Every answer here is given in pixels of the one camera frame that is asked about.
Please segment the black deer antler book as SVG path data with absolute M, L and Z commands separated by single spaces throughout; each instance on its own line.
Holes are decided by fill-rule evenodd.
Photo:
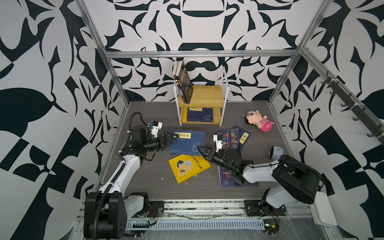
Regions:
M 177 76 L 180 78 L 184 96 L 185 96 L 185 104 L 189 104 L 192 99 L 194 87 L 191 82 L 191 79 L 188 75 L 188 71 L 184 61 L 179 61 L 177 68 Z

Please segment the blue book with yellow label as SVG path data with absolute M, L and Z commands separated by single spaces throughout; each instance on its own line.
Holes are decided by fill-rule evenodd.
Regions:
M 187 122 L 212 123 L 213 108 L 188 108 Z

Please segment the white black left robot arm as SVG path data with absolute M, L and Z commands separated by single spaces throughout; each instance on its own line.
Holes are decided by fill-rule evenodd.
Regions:
M 86 239 L 120 239 L 127 223 L 134 215 L 142 215 L 149 209 L 147 193 L 124 194 L 135 172 L 148 153 L 166 149 L 175 142 L 178 134 L 165 131 L 163 124 L 142 121 L 141 125 L 129 124 L 128 137 L 119 151 L 120 164 L 107 183 L 85 200 L 84 237 Z

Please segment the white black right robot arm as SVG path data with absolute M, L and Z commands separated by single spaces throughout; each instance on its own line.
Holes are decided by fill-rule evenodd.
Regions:
M 317 170 L 289 155 L 282 155 L 268 164 L 250 165 L 236 150 L 229 150 L 222 155 L 210 147 L 197 146 L 197 149 L 205 160 L 229 171 L 240 185 L 256 182 L 279 184 L 274 189 L 267 189 L 255 205 L 246 207 L 249 216 L 271 215 L 285 204 L 295 201 L 313 204 L 317 192 L 322 188 L 320 184 L 324 182 Z

